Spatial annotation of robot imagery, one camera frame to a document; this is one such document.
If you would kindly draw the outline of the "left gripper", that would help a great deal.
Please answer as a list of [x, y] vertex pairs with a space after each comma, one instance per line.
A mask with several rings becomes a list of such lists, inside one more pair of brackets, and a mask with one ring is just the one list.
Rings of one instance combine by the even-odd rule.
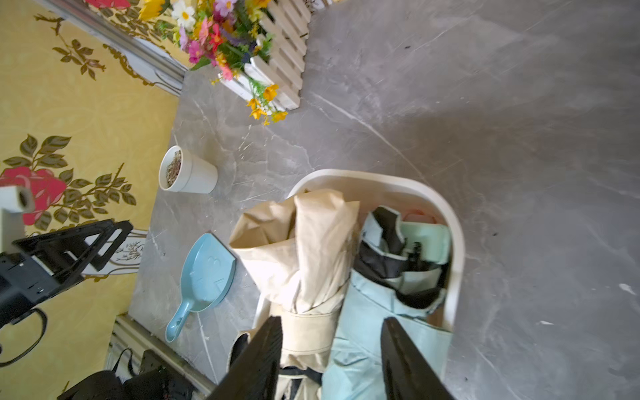
[[83, 281], [87, 266], [104, 268], [132, 230], [108, 219], [14, 241], [20, 253], [1, 253], [1, 327]]

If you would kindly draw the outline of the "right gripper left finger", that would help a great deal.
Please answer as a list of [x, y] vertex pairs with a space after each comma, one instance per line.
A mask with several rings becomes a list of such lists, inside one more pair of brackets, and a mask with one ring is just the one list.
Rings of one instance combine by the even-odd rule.
[[281, 318], [269, 317], [208, 399], [275, 399], [282, 346]]

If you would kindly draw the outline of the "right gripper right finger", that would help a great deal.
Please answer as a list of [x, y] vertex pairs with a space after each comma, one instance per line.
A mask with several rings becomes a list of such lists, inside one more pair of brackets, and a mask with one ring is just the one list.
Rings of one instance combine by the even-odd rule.
[[387, 399], [454, 400], [396, 318], [383, 322], [381, 351]]

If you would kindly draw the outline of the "teal umbrella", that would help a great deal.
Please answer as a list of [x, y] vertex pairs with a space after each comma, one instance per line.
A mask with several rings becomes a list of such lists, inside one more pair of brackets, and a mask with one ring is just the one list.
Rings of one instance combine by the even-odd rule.
[[443, 376], [452, 333], [428, 321], [444, 304], [452, 244], [447, 226], [407, 222], [375, 208], [365, 219], [343, 301], [324, 399], [383, 399], [381, 332], [396, 318], [437, 376]]

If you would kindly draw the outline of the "white plastic storage box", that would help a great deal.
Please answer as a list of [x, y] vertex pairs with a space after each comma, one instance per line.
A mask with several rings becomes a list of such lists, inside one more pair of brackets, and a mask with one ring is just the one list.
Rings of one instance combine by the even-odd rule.
[[[365, 219], [379, 206], [392, 208], [402, 216], [415, 210], [427, 211], [437, 218], [438, 224], [449, 228], [453, 258], [448, 267], [445, 283], [447, 296], [444, 304], [429, 317], [428, 321], [453, 334], [453, 320], [463, 272], [464, 240], [457, 217], [444, 198], [431, 188], [410, 179], [341, 170], [321, 170], [310, 174], [294, 195], [320, 189], [340, 191], [345, 200], [360, 203], [355, 258], [358, 255], [360, 233]], [[254, 322], [256, 327], [260, 327], [271, 317], [268, 309], [269, 303], [260, 295]]]

